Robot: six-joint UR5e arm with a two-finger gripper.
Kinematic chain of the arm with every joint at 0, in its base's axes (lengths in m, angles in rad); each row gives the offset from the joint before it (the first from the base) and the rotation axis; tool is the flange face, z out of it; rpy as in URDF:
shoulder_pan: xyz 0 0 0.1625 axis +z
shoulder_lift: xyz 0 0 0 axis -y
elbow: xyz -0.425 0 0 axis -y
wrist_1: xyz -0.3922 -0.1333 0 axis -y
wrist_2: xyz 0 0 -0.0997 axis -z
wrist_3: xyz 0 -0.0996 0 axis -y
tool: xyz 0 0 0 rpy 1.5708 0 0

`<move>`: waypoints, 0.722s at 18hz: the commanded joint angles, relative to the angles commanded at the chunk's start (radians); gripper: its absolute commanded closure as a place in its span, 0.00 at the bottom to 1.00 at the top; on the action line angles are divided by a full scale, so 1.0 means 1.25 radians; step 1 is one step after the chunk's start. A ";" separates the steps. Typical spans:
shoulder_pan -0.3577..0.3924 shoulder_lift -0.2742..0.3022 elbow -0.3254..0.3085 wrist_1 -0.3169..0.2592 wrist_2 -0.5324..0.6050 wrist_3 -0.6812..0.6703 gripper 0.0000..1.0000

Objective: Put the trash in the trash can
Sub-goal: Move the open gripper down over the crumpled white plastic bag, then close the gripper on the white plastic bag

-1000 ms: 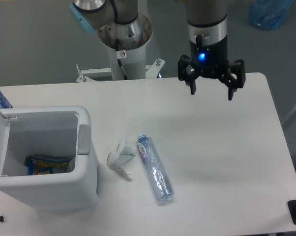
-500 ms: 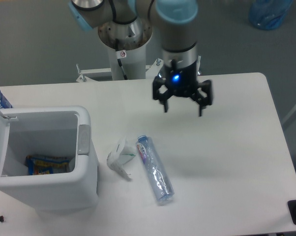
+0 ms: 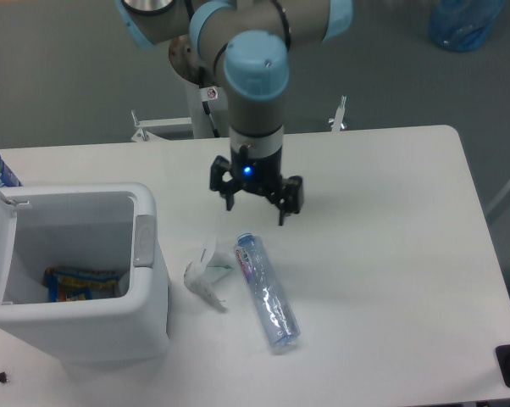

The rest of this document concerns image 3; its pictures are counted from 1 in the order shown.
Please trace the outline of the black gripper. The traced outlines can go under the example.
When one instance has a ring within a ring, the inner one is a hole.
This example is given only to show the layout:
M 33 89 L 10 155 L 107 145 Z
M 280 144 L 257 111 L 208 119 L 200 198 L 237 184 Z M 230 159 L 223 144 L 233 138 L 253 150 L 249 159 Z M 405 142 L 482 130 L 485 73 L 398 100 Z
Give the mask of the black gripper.
M 249 158 L 230 150 L 231 162 L 218 155 L 210 166 L 209 189 L 225 200 L 227 211 L 235 203 L 239 191 L 264 196 L 279 210 L 279 225 L 285 218 L 298 215 L 303 206 L 303 178 L 281 175 L 282 148 L 263 158 Z

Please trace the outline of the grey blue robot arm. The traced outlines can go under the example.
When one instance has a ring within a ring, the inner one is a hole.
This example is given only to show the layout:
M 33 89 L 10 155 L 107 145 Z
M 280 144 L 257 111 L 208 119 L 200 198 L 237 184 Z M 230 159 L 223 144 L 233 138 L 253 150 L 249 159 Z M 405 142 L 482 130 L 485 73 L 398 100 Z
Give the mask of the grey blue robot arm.
M 301 176 L 281 174 L 288 53 L 326 42 L 352 23 L 351 1 L 118 1 L 139 47 L 188 35 L 228 102 L 230 157 L 210 167 L 209 188 L 232 209 L 239 191 L 266 198 L 284 219 L 304 202 Z

